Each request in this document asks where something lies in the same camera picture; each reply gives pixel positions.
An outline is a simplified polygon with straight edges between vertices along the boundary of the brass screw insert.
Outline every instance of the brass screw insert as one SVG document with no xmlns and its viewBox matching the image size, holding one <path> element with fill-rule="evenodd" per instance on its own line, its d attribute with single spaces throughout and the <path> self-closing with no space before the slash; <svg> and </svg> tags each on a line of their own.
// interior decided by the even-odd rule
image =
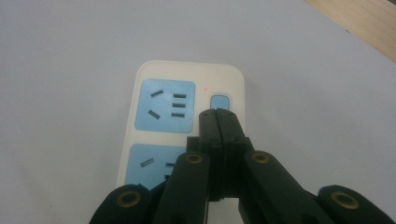
<svg viewBox="0 0 396 224">
<path fill-rule="evenodd" d="M 191 154 L 186 157 L 186 161 L 192 164 L 201 163 L 202 160 L 203 160 L 202 156 L 197 154 Z"/>
<path fill-rule="evenodd" d="M 346 209 L 357 209 L 359 207 L 358 200 L 339 190 L 332 193 L 332 200 Z"/>
<path fill-rule="evenodd" d="M 254 161 L 259 162 L 259 163 L 267 163 L 267 162 L 270 160 L 270 158 L 269 158 L 267 155 L 265 155 L 265 154 L 263 154 L 263 153 L 261 153 L 261 152 L 255 152 L 255 153 L 253 153 L 253 155 L 251 156 L 251 158 L 252 158 Z"/>
<path fill-rule="evenodd" d="M 117 204 L 119 207 L 127 208 L 137 205 L 142 197 L 140 193 L 134 190 L 129 190 L 120 194 L 117 198 Z"/>
</svg>

